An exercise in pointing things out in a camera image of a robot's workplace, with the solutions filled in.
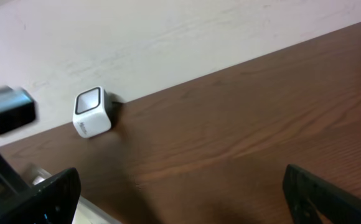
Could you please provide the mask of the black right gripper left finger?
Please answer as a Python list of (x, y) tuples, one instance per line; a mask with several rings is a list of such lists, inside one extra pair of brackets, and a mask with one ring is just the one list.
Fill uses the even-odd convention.
[(1, 203), (0, 223), (71, 223), (80, 191), (77, 170), (63, 170)]

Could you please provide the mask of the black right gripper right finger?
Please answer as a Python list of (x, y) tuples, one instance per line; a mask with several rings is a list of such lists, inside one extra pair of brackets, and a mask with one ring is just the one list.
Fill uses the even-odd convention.
[(361, 199), (293, 164), (287, 165), (283, 192), (294, 223), (361, 223)]

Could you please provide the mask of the white Panadol box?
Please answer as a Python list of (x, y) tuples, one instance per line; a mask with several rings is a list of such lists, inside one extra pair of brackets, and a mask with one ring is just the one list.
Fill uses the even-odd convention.
[[(22, 172), (22, 179), (30, 186), (37, 185), (43, 180), (51, 177), (52, 174), (46, 170), (29, 164)], [(73, 224), (121, 224), (118, 220), (114, 219), (102, 209), (80, 196), (77, 204), (77, 209), (74, 214)]]

